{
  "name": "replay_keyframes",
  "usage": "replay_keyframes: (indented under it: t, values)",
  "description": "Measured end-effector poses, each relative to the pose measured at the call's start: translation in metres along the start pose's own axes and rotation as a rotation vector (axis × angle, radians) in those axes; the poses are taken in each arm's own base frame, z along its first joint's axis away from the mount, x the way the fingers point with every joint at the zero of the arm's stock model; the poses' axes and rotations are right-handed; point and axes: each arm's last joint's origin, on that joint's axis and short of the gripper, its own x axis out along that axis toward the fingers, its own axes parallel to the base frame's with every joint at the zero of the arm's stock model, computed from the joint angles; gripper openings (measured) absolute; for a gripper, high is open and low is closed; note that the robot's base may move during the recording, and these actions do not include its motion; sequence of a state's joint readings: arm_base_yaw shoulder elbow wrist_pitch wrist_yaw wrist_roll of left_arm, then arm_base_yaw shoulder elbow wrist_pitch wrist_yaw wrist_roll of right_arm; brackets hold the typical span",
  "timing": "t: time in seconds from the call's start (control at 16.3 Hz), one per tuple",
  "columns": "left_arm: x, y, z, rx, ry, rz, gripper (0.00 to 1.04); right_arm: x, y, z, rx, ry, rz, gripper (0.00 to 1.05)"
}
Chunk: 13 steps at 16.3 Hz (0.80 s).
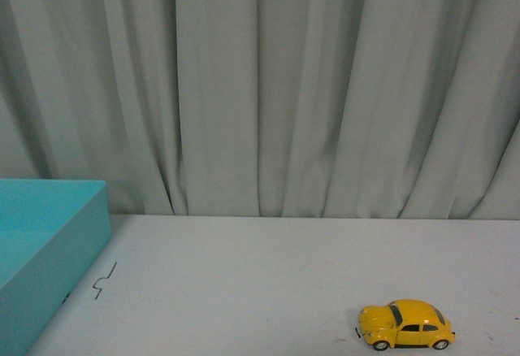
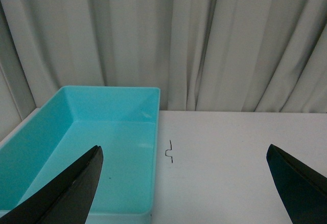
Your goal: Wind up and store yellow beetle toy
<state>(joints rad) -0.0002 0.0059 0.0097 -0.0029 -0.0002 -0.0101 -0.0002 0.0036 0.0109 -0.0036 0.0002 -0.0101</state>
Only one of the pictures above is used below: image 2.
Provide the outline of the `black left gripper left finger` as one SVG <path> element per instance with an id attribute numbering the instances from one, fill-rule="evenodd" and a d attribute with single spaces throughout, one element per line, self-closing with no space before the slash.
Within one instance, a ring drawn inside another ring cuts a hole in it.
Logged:
<path id="1" fill-rule="evenodd" d="M 1 217 L 1 223 L 86 223 L 103 166 L 94 146 L 39 191 Z"/>

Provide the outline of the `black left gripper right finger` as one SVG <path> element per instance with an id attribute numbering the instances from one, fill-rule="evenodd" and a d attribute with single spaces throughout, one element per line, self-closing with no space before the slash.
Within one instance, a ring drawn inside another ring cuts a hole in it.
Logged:
<path id="1" fill-rule="evenodd" d="M 266 160 L 292 223 L 326 223 L 326 177 L 273 144 Z"/>

